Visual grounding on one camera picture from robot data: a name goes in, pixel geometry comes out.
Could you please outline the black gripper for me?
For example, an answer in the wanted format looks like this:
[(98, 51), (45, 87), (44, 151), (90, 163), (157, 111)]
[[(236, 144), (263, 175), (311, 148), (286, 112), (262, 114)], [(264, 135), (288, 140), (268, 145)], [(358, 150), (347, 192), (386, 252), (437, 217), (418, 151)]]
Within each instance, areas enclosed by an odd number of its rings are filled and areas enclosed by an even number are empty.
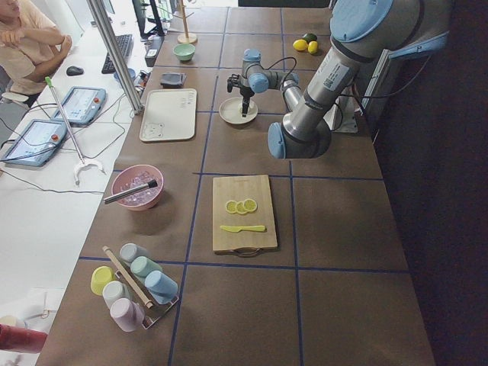
[(250, 98), (254, 95), (254, 91), (246, 84), (246, 80), (238, 74), (232, 74), (226, 81), (228, 93), (231, 93), (234, 88), (239, 89), (239, 93), (242, 96), (241, 115), (246, 117), (249, 111)]

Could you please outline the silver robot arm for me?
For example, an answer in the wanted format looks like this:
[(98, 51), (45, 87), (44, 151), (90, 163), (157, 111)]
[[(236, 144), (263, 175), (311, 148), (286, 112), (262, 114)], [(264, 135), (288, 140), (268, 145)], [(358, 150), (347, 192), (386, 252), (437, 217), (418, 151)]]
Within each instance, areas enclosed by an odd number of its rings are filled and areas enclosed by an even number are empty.
[(399, 58), (440, 50), (452, 8), (451, 1), (338, 1), (329, 22), (331, 47), (305, 90), (294, 73), (264, 69), (256, 49), (244, 52), (242, 71), (227, 79), (227, 89), (240, 90), (243, 115), (254, 94), (280, 90), (289, 113), (269, 127), (269, 152), (277, 159), (319, 157), (332, 136), (324, 117), (360, 68), (383, 50)]

